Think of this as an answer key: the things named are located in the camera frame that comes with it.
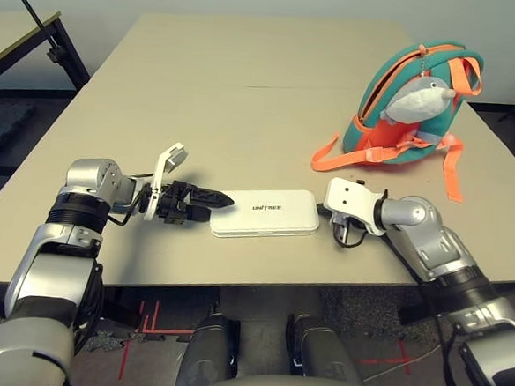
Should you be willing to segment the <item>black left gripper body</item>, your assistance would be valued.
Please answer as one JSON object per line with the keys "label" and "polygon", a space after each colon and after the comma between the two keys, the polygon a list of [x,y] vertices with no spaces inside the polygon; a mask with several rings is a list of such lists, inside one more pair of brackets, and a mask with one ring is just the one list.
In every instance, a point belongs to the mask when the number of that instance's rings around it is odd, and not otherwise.
{"label": "black left gripper body", "polygon": [[186,197],[193,186],[187,182],[173,181],[162,191],[154,214],[163,219],[165,224],[179,225],[193,220],[193,206]]}

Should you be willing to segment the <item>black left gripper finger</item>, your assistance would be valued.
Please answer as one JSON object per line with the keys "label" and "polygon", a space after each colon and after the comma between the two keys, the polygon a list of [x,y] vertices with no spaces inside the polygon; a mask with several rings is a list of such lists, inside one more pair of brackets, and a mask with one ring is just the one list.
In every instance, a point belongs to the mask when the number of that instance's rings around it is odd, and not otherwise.
{"label": "black left gripper finger", "polygon": [[220,191],[213,189],[194,188],[190,190],[190,204],[212,207],[229,207],[235,204],[234,200]]}
{"label": "black left gripper finger", "polygon": [[205,223],[211,218],[211,210],[200,205],[190,205],[188,210],[188,221]]}

